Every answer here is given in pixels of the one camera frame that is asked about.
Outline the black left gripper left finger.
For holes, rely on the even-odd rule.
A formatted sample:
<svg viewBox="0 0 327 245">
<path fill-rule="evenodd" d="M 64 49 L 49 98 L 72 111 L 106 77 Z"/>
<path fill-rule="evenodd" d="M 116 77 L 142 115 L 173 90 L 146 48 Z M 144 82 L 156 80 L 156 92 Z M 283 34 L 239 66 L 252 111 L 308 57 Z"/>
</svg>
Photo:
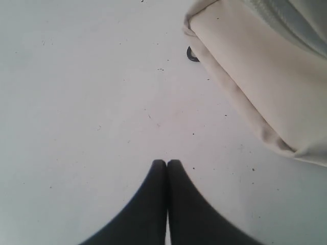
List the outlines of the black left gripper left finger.
<svg viewBox="0 0 327 245">
<path fill-rule="evenodd" d="M 167 165 L 154 160 L 129 203 L 83 244 L 165 244 Z"/>
</svg>

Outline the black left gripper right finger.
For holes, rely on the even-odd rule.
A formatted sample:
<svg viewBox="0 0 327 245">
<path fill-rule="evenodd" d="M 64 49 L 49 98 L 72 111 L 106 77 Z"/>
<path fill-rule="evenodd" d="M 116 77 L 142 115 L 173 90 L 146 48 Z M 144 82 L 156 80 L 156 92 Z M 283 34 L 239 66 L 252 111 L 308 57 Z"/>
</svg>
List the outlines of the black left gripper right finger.
<svg viewBox="0 0 327 245">
<path fill-rule="evenodd" d="M 172 244 L 260 244 L 220 215 L 197 190 L 181 161 L 167 164 Z"/>
</svg>

